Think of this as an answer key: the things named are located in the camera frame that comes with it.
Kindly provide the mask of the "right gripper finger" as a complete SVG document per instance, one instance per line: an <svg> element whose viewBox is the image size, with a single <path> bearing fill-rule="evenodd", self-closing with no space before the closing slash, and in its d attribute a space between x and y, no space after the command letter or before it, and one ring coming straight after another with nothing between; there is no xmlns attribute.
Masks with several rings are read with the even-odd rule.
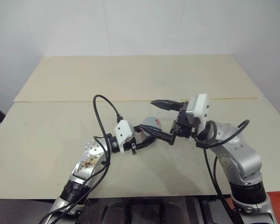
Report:
<svg viewBox="0 0 280 224"><path fill-rule="evenodd" d="M184 102L176 102L172 100L153 100L150 104L167 111L180 111L183 106Z"/></svg>
<svg viewBox="0 0 280 224"><path fill-rule="evenodd" d="M152 135L153 137L167 142L169 145L173 145L175 142L175 135L165 133L163 131L159 131L150 127L146 127L145 131L150 135Z"/></svg>

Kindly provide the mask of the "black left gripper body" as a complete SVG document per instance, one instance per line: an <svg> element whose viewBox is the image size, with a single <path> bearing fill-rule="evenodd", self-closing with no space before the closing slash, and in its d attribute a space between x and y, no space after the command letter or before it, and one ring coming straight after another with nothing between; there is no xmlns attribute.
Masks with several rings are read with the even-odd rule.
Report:
<svg viewBox="0 0 280 224"><path fill-rule="evenodd" d="M136 144L138 143L137 140L136 140L136 135L137 134L140 134L141 132L135 132L134 130L134 127L132 129L132 134L131 136L129 137L129 147L130 147L130 150L132 151L132 155L136 155L137 154L137 151L136 150Z"/></svg>

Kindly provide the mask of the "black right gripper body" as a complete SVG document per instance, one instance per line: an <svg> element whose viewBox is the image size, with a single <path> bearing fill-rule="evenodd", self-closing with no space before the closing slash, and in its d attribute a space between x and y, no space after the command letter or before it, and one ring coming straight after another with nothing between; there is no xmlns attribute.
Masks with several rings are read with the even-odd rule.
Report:
<svg viewBox="0 0 280 224"><path fill-rule="evenodd" d="M178 111L176 120L174 120L170 133L172 138L176 137L189 138L198 135L199 118L195 118L193 114L187 112L189 102L173 102L171 110Z"/></svg>

